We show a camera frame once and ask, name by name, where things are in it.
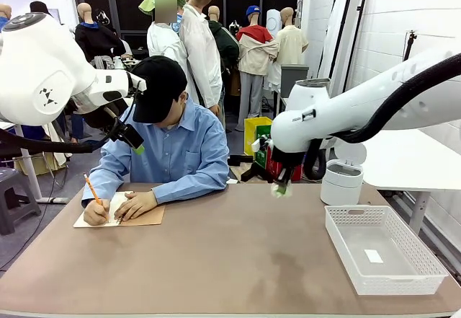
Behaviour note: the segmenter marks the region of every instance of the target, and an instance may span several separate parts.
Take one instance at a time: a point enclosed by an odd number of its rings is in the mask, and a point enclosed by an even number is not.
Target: person's right hand
[[[84,211],[84,221],[90,226],[100,226],[109,218],[110,200],[101,199],[102,206],[95,200],[89,202]]]
[[[217,118],[219,118],[219,114],[220,114],[220,108],[219,108],[219,105],[215,104],[213,105],[212,107],[209,107],[208,109],[210,109],[210,111],[216,115]]]

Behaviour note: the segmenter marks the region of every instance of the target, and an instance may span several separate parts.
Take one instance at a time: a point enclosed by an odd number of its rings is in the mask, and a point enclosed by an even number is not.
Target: open notebook
[[[130,219],[128,221],[119,222],[114,218],[115,211],[127,200],[125,197],[127,192],[116,192],[110,201],[109,208],[109,221],[101,226],[147,226],[152,224],[161,224],[164,217],[165,206],[157,206],[153,210],[143,213],[141,216]],[[90,226],[84,221],[84,214],[82,213],[73,225],[74,228],[98,228],[101,226]]]

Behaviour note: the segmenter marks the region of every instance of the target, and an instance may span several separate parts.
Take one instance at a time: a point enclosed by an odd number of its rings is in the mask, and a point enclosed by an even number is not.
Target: brown tabletop
[[[319,195],[320,185],[293,185],[289,199],[268,185],[229,185],[168,205],[160,226],[74,229],[79,193],[0,279],[0,310],[435,317],[461,308],[451,277],[432,296],[356,295]],[[386,204],[367,185],[360,201]]]

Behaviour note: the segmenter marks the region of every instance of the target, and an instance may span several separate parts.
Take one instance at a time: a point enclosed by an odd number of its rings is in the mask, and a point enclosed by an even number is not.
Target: black jacket
[[[77,25],[75,29],[75,41],[85,53],[86,60],[91,62],[95,56],[120,56],[125,53],[122,41],[105,26],[90,28]]]
[[[238,41],[221,23],[208,20],[211,33],[215,37],[221,60],[226,68],[231,68],[238,61]]]

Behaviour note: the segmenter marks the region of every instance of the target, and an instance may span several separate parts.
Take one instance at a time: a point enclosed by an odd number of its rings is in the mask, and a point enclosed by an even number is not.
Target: gray stool
[[[16,198],[20,198],[26,204],[10,213],[6,205],[5,192],[11,190],[14,185],[20,185],[26,192],[27,197],[15,194]],[[15,169],[0,168],[0,234],[7,235],[14,233],[14,222],[28,213],[40,215],[42,211],[38,207],[37,201],[25,177]]]

